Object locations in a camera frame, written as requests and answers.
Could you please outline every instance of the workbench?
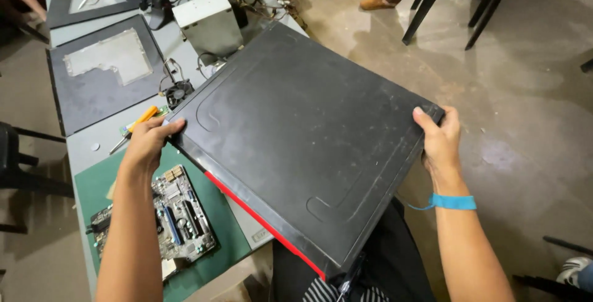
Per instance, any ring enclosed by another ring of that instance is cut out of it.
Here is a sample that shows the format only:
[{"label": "workbench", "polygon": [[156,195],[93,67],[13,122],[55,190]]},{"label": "workbench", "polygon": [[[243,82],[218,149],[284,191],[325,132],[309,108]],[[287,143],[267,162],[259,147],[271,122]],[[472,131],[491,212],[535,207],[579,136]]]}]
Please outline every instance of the workbench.
[{"label": "workbench", "polygon": [[[271,6],[279,6],[276,0],[263,1]],[[277,15],[278,18],[282,15],[282,12],[283,10],[279,11],[279,14]],[[140,10],[130,10],[120,14],[53,29],[50,31],[51,47],[54,48],[60,44],[74,40],[85,34],[92,33],[103,27],[117,23],[123,19],[130,18],[139,13],[141,13]],[[250,16],[249,20],[249,25],[241,30],[246,44],[250,38],[257,35],[257,33],[263,27],[269,24],[268,19],[258,18],[255,16]],[[280,22],[291,27],[298,33],[301,33],[305,36],[307,35],[289,15],[283,16]],[[177,61],[177,63],[179,63],[179,65],[182,67],[183,75],[191,80],[194,88],[197,88],[204,83],[206,79],[196,69],[197,53],[191,47],[189,42],[182,41],[177,23],[173,21],[160,30],[153,31],[152,34],[154,35],[154,39],[157,42],[164,59],[175,59],[175,61]],[[181,80],[179,73],[176,73],[173,76],[176,81]],[[96,124],[78,131],[66,138],[72,180],[75,180],[74,176],[80,172],[99,162],[102,162],[108,157],[109,150],[121,139],[121,134],[119,132],[119,128],[121,126],[129,124],[130,121],[136,120],[137,117],[140,116],[149,105],[163,106],[167,104],[166,99],[156,95],[156,93],[157,89],[155,89],[155,95],[150,99],[116,113],[115,115],[97,122]],[[93,151],[91,147],[95,144],[99,144],[100,148],[96,151]],[[126,146],[121,147],[119,151],[124,150],[125,147]],[[88,238],[85,235],[85,220],[81,211],[79,199],[81,192],[90,192],[90,190],[77,189],[76,183],[73,184],[75,200],[77,204],[77,215],[81,233],[82,248],[86,264],[86,273],[88,276],[91,296],[94,298],[97,276],[93,265],[93,257],[91,255],[91,245],[89,245]],[[246,213],[245,210],[243,210],[229,198],[226,199],[233,215],[235,216],[236,221],[241,228],[241,231],[249,243],[251,252],[254,252],[261,245],[273,238],[271,234],[264,230],[263,227],[248,213]]]}]

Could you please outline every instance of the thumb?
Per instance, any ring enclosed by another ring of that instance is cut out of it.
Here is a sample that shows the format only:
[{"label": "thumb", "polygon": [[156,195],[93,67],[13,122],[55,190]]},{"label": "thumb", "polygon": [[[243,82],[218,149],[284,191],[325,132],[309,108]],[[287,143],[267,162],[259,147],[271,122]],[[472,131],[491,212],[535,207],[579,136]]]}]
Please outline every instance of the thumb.
[{"label": "thumb", "polygon": [[417,106],[414,108],[414,112],[412,112],[412,117],[416,124],[418,124],[426,134],[431,134],[439,131],[439,126],[432,121],[432,118],[427,115],[421,107]]},{"label": "thumb", "polygon": [[166,125],[154,128],[154,131],[163,139],[169,135],[173,135],[182,130],[183,126],[185,125],[185,119],[179,118],[174,122],[168,123]]}]

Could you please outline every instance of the circuit board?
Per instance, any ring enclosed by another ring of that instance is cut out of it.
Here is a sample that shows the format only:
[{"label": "circuit board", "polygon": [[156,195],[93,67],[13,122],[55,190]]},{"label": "circuit board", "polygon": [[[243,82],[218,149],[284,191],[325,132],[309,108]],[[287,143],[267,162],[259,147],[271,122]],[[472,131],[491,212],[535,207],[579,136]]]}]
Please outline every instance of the circuit board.
[{"label": "circuit board", "polygon": [[[152,182],[152,198],[161,251],[163,281],[216,246],[210,224],[183,166],[165,171]],[[113,205],[91,217],[99,259],[107,242]]]}]

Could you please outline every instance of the orange screwdriver handle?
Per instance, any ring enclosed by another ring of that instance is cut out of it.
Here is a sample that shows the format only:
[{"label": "orange screwdriver handle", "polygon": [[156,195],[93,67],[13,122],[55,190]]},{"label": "orange screwdriver handle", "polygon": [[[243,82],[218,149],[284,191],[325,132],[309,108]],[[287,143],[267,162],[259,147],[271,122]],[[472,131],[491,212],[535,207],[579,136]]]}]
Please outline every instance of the orange screwdriver handle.
[{"label": "orange screwdriver handle", "polygon": [[132,125],[132,127],[130,127],[128,129],[128,131],[130,133],[134,132],[134,128],[136,128],[136,125],[138,125],[139,123],[145,122],[148,119],[152,118],[152,116],[156,115],[158,112],[158,108],[154,105],[152,105],[151,107],[149,107],[146,111],[144,111],[144,113],[142,114],[142,116],[140,116],[138,118],[138,120],[136,120],[134,122],[134,124]]}]

